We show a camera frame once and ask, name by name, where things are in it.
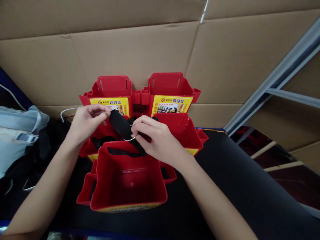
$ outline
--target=left hand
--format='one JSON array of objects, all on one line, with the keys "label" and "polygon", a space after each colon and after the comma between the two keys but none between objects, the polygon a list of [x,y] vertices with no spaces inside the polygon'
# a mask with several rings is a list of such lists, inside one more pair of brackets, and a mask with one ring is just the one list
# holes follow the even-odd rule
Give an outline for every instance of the left hand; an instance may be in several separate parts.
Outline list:
[{"label": "left hand", "polygon": [[84,143],[105,120],[110,117],[111,109],[101,104],[78,107],[66,139],[78,146]]}]

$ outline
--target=red plastic bin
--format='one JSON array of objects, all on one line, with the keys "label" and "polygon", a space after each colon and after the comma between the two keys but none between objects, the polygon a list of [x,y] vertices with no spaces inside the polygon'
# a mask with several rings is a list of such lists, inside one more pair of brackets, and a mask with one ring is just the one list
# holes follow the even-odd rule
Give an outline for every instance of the red plastic bin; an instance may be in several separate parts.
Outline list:
[{"label": "red plastic bin", "polygon": [[[150,155],[137,158],[111,155],[108,147],[137,153],[128,142],[104,143],[99,149],[98,160],[85,176],[78,204],[90,205],[94,211],[115,213],[154,208],[167,201],[165,184],[177,178],[171,166]],[[167,169],[169,179],[163,179],[161,167]],[[96,188],[90,199],[95,181]]]},{"label": "red plastic bin", "polygon": [[132,90],[132,82],[127,76],[102,76],[93,84],[90,92],[79,96],[82,104],[103,104],[117,109],[129,118],[133,114],[133,104],[141,103],[141,91]]},{"label": "red plastic bin", "polygon": [[92,138],[95,137],[96,139],[101,139],[106,136],[114,137],[116,141],[125,142],[121,135],[113,128],[113,126],[109,122],[109,118],[106,120],[107,125],[104,126],[100,124],[96,131],[86,140],[86,142],[83,144],[81,150],[80,150],[80,157],[88,157],[92,162],[96,159],[98,159],[98,150],[94,146],[92,142]]},{"label": "red plastic bin", "polygon": [[182,112],[197,102],[201,91],[191,88],[182,73],[154,73],[148,87],[141,90],[141,104],[147,105],[146,115],[152,117],[159,112]]},{"label": "red plastic bin", "polygon": [[203,144],[208,140],[207,135],[202,130],[194,128],[187,113],[156,113],[154,116],[158,118],[159,122],[168,126],[172,135],[193,156],[198,154],[203,148]]}]

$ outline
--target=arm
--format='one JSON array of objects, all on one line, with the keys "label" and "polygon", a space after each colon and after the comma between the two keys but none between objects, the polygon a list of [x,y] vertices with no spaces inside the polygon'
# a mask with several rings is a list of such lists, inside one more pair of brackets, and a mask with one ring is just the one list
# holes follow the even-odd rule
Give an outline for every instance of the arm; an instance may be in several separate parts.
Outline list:
[{"label": "arm", "polygon": [[3,239],[39,239],[43,235],[58,211],[84,141],[105,123],[110,111],[99,104],[77,109],[66,139],[14,215]]},{"label": "arm", "polygon": [[[134,121],[131,131],[149,155],[173,166],[182,174],[217,239],[257,239],[241,214],[195,158],[170,133],[167,125],[141,116]],[[152,142],[149,143],[141,135],[137,135],[138,132],[150,136]]]}]

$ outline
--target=light blue bag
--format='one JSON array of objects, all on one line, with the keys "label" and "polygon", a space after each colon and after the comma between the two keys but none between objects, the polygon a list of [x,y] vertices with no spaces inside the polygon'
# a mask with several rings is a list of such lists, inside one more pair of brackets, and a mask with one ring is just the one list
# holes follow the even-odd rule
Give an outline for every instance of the light blue bag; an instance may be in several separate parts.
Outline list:
[{"label": "light blue bag", "polygon": [[24,155],[26,147],[33,145],[48,121],[49,116],[36,106],[26,112],[0,106],[0,178]]}]

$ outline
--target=black table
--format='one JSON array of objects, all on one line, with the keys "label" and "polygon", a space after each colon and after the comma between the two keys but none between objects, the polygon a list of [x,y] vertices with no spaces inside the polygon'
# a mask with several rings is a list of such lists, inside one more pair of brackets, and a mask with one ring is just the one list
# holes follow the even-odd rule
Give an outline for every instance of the black table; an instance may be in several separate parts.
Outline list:
[{"label": "black table", "polygon": [[[226,194],[259,239],[320,239],[320,224],[228,136],[205,132],[209,139],[197,161]],[[168,201],[154,209],[107,214],[76,204],[92,164],[79,159],[51,229],[77,229],[153,239],[213,239],[183,177],[167,185]],[[28,193],[16,183],[0,206],[10,220]]]}]

